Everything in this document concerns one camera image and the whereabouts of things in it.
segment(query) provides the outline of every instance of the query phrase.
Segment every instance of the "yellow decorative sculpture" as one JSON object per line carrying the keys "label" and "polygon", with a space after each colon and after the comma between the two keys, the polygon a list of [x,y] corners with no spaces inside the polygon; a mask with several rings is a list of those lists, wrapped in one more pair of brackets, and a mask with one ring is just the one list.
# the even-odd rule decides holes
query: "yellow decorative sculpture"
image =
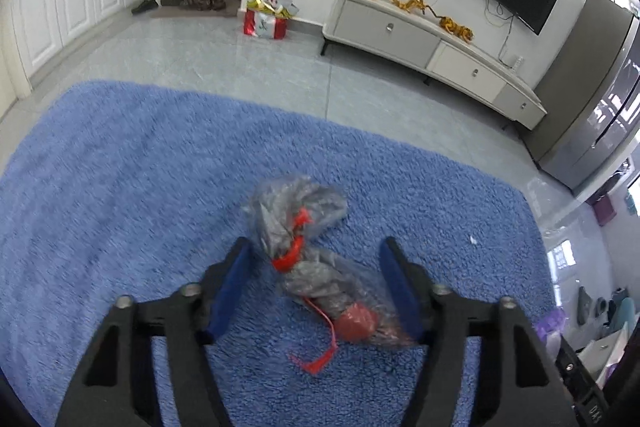
{"label": "yellow decorative sculpture", "polygon": [[426,10],[433,14],[436,19],[438,19],[438,24],[445,31],[451,33],[452,35],[457,36],[465,42],[471,42],[474,38],[474,33],[471,28],[467,28],[466,26],[462,26],[455,22],[451,17],[441,17],[436,12],[434,12],[433,8],[429,6],[424,0],[408,0],[403,3],[399,0],[391,0],[391,3],[397,6],[399,9],[404,10],[405,12],[410,12],[413,8],[418,9],[424,15]]}

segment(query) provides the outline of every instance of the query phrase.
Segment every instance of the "tv cabinet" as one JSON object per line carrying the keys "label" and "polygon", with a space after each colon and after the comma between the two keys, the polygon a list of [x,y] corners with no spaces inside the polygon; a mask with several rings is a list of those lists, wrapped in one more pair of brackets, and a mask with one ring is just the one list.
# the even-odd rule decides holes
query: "tv cabinet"
{"label": "tv cabinet", "polygon": [[322,28],[324,46],[340,42],[380,55],[449,84],[524,127],[546,111],[511,70],[425,17],[383,0],[335,0]]}

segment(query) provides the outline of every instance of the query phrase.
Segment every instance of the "gray refrigerator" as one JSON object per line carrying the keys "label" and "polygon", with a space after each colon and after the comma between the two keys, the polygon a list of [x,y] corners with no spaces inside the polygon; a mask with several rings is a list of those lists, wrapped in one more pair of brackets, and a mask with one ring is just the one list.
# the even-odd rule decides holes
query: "gray refrigerator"
{"label": "gray refrigerator", "polygon": [[535,91],[547,115],[523,135],[538,166],[578,191],[640,118],[639,21],[610,0],[587,0]]}

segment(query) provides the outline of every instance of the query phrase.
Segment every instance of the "tile floor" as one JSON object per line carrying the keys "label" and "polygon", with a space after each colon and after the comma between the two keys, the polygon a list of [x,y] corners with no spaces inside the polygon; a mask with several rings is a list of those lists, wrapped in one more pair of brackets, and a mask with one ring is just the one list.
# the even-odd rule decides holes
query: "tile floor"
{"label": "tile floor", "polygon": [[[503,179],[526,196],[550,250],[569,239],[575,265],[558,270],[569,311],[577,287],[594,298],[613,289],[610,260],[590,207],[539,172],[513,126],[464,94],[417,71],[342,46],[319,56],[321,39],[242,35],[235,18],[120,16],[67,57],[0,123],[0,168],[41,113],[66,89],[92,78],[200,90],[308,113],[439,152]],[[575,328],[574,344],[592,334]]]}

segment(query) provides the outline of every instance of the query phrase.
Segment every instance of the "white drawer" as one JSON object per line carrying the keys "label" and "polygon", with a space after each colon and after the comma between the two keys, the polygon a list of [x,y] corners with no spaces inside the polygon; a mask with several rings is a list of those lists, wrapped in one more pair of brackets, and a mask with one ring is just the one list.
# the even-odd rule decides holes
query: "white drawer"
{"label": "white drawer", "polygon": [[487,102],[493,102],[506,82],[465,53],[442,42],[427,66],[428,72],[446,78],[471,91]]}
{"label": "white drawer", "polygon": [[527,129],[533,129],[546,115],[546,112],[540,109],[533,100],[509,84],[504,86],[495,97],[494,105],[506,117],[520,122]]}
{"label": "white drawer", "polygon": [[424,68],[440,38],[393,15],[346,1],[334,35]]}

